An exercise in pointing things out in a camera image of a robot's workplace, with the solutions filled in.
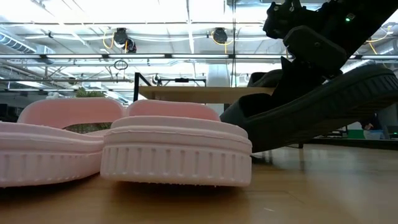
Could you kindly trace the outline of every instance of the wooden surface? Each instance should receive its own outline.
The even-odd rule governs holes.
[[[150,100],[192,103],[234,103],[241,96],[254,93],[272,94],[273,88],[140,86],[139,93]]]
[[[244,189],[98,175],[1,189],[0,223],[397,223],[398,152],[304,145],[263,156]]]

